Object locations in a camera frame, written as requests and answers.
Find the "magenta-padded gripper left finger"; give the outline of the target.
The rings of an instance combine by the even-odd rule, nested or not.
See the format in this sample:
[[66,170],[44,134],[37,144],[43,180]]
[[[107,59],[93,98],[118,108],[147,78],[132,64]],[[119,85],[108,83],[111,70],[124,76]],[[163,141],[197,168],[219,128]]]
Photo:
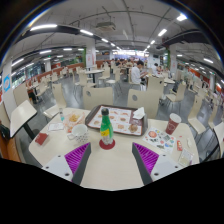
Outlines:
[[90,154],[91,144],[86,143],[66,155],[56,155],[42,169],[80,185]]

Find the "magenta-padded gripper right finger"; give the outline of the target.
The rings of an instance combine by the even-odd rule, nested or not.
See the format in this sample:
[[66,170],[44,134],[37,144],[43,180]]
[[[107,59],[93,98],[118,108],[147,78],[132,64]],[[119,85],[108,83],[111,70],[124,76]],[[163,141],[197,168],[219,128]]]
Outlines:
[[175,162],[168,154],[157,154],[138,143],[132,144],[132,153],[144,185],[182,169],[182,166]]

